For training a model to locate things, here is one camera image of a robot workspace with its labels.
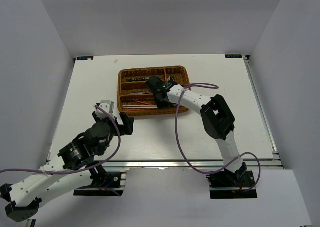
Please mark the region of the dark handled knife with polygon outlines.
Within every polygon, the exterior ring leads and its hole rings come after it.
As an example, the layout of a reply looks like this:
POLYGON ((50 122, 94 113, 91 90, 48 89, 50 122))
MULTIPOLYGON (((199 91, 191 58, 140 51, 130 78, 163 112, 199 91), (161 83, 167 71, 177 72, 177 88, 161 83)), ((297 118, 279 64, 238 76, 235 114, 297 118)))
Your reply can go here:
POLYGON ((128 95, 130 95, 130 96, 138 96, 138 95, 146 95, 146 94, 150 94, 150 92, 134 92, 134 93, 130 93, 128 95))

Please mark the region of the dark handled fork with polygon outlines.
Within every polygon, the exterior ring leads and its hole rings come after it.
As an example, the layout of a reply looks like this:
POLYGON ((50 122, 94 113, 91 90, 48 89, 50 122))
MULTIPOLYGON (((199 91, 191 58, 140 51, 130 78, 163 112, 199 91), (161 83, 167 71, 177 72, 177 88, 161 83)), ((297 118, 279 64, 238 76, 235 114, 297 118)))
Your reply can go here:
POLYGON ((126 82, 127 82, 127 83, 131 83, 131 82, 143 82, 143 81, 147 81, 147 80, 149 80, 148 77, 130 78, 130 79, 127 79, 126 82))

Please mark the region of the orange chopstick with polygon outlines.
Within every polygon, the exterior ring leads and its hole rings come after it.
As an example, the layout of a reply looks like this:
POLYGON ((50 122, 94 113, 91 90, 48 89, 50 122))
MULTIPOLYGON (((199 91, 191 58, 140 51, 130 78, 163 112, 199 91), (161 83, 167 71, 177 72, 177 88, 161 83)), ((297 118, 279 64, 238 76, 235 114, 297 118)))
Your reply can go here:
POLYGON ((152 106, 152 104, 148 103, 148 102, 143 102, 143 101, 139 101, 139 100, 135 100, 134 102, 141 104, 141 105, 152 106))

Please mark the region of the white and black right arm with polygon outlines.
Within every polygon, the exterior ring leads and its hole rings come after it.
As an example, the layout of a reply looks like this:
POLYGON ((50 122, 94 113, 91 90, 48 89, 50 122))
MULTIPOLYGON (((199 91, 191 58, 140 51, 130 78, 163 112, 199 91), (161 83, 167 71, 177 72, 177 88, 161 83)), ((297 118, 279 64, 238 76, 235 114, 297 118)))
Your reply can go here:
POLYGON ((194 83, 180 85, 175 81, 162 81, 152 76, 146 81, 146 86, 153 93, 159 109, 177 106, 175 114, 175 131, 178 130, 178 114, 181 106, 199 114, 205 132, 213 138, 223 158, 224 169, 221 173, 212 172, 211 176, 226 179, 226 182, 236 187, 244 180, 247 166, 241 158, 235 141, 235 117, 222 95, 209 97, 195 93, 190 87, 200 87, 217 90, 215 84, 194 83))

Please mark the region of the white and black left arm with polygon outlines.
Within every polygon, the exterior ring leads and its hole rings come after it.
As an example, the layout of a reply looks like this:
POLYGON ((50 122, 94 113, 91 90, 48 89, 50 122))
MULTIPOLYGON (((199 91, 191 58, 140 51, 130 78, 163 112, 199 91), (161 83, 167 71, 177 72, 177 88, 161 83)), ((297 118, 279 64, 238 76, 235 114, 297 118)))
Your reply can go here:
POLYGON ((112 114, 95 111, 92 116, 95 124, 78 134, 35 174, 1 186, 0 196, 8 202, 8 218, 24 222, 45 204, 76 189, 103 196, 122 195, 122 174, 105 171, 95 157, 105 154, 114 137, 132 135, 135 119, 124 112, 120 113, 122 124, 112 114))

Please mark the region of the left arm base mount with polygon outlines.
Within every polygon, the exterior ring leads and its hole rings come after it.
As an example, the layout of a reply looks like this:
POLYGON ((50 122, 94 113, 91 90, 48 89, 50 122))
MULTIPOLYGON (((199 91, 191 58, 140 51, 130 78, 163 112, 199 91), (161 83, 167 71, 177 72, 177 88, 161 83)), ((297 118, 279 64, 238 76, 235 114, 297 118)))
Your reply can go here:
POLYGON ((74 196, 121 197, 127 180, 124 170, 108 170, 99 166, 90 170, 90 184, 74 190, 74 196))

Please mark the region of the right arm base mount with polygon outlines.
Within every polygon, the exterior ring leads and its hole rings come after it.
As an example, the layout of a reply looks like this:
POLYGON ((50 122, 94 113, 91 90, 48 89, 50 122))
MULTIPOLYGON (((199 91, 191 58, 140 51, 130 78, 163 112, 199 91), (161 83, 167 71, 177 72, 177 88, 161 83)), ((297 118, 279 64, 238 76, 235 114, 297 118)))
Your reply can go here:
POLYGON ((257 199, 255 179, 252 171, 247 171, 239 181, 229 180, 222 171, 206 176, 212 200, 257 199))

